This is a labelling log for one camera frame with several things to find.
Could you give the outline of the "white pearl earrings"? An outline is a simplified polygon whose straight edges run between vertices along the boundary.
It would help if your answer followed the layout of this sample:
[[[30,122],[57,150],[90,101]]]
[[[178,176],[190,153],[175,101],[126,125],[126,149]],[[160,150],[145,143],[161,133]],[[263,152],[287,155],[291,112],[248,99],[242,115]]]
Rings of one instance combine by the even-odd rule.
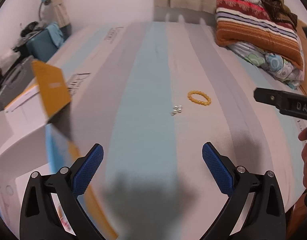
[[[183,111],[183,106],[182,105],[175,105],[172,108],[172,111],[170,112],[171,116],[174,116],[178,113],[182,113]]]

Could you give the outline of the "floral folded quilt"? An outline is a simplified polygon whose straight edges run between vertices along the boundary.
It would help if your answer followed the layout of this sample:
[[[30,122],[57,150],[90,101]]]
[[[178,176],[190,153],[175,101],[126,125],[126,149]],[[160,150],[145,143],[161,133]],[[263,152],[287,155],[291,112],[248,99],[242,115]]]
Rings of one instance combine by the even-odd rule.
[[[305,72],[296,68],[282,56],[270,53],[248,42],[236,42],[228,45],[239,57],[252,65],[262,68],[275,79],[292,89],[298,88],[305,79]]]

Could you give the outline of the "striped orange pillow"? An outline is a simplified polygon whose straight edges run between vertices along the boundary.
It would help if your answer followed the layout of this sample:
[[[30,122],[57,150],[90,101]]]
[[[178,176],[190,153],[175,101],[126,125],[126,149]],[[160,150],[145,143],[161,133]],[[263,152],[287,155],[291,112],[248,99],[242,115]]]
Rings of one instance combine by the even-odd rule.
[[[290,24],[271,21],[263,7],[243,0],[216,0],[216,6],[216,43],[219,46],[248,42],[303,69],[300,42]]]

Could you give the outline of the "white cardboard box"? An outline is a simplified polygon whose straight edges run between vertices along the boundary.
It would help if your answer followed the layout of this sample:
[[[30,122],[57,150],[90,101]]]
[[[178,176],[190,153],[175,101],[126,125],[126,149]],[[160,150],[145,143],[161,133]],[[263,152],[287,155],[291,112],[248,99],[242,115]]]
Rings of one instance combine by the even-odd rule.
[[[12,233],[19,235],[29,173],[36,168],[51,170],[46,146],[49,135],[57,141],[63,165],[71,165],[96,143],[109,152],[128,76],[128,70],[114,59],[87,63],[69,79],[72,100],[62,113],[49,118],[40,94],[5,113],[13,136],[0,147],[0,213]]]

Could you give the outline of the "brown blanket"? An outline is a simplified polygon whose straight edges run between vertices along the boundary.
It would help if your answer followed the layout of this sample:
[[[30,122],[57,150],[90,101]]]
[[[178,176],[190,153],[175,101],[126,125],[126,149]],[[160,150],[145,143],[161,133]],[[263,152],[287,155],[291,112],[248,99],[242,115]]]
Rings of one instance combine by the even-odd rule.
[[[260,0],[273,22],[288,23],[293,29],[297,28],[298,16],[291,12],[284,0]]]

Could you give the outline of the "striped bed sheet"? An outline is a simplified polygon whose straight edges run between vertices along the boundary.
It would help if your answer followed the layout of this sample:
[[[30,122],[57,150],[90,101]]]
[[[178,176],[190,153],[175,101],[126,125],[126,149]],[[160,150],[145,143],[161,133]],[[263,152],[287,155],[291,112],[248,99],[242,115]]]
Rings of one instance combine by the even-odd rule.
[[[302,195],[303,144],[297,135],[306,122],[256,102],[256,87],[286,86],[217,46],[210,27],[86,27],[49,64],[62,69],[70,90],[77,69],[107,59],[129,76],[109,152],[79,196],[107,239],[199,239],[227,200],[202,159],[207,141],[249,172],[272,170],[285,209]],[[183,111],[171,116],[175,105]],[[62,164],[52,135],[46,146],[53,171],[70,166]]]

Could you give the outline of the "grey suitcase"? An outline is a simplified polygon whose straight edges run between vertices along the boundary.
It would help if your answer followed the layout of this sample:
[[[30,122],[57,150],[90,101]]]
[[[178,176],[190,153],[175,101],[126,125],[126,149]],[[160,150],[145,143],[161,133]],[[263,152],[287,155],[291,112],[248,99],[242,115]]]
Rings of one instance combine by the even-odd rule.
[[[33,56],[25,58],[3,79],[0,84],[0,111],[3,111],[33,80],[34,73],[31,66],[33,59]]]

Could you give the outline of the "teal suitcase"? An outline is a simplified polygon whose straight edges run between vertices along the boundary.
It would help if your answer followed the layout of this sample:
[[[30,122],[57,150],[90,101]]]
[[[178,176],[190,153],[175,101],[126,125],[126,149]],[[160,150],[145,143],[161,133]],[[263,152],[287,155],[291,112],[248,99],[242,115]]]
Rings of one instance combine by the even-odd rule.
[[[30,55],[43,62],[48,62],[58,51],[47,29],[29,38],[25,45]]]

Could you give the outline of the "light blue cloth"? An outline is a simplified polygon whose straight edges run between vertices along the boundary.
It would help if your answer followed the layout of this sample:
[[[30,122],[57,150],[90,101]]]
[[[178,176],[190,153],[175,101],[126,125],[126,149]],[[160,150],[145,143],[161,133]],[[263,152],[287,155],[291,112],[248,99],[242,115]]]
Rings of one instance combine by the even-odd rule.
[[[58,24],[56,22],[51,22],[47,27],[46,27],[51,40],[53,44],[57,47],[60,48],[63,43],[64,43],[64,35],[62,31],[60,30]]]

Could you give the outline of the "blue desk lamp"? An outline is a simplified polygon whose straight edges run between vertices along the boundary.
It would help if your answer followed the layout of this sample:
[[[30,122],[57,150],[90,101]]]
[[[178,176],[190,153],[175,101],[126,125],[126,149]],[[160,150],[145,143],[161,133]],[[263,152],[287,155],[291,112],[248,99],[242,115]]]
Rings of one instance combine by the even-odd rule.
[[[41,3],[40,3],[40,7],[39,7],[39,10],[38,10],[38,17],[39,17],[39,20],[41,21],[42,20],[42,16],[41,16],[41,11],[42,11],[42,6],[47,6],[51,3],[51,0],[41,0]]]

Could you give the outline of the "wooden bed frame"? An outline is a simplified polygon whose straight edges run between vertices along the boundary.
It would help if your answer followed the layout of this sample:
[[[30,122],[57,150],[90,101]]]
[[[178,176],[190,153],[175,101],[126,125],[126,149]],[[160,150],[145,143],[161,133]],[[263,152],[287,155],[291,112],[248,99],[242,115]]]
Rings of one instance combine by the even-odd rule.
[[[303,30],[303,27],[307,27],[307,25],[303,21],[298,19],[297,34],[301,41],[301,45],[302,45],[303,53],[304,53],[304,62],[305,62],[305,66],[304,66],[305,78],[302,84],[300,85],[300,88],[303,91],[303,93],[307,96],[307,38]]]

